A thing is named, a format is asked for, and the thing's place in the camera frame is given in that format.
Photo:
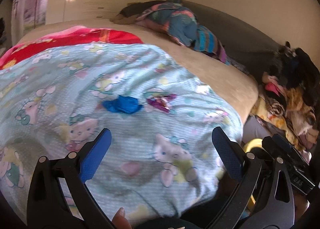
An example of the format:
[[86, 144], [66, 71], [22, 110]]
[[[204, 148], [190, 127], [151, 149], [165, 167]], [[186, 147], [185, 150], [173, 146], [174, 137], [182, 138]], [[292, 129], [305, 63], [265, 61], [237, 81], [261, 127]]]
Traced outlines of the operator hand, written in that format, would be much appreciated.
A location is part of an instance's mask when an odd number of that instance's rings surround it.
[[125, 209], [121, 207], [112, 218], [112, 223], [116, 229], [131, 229], [129, 221], [125, 218]]

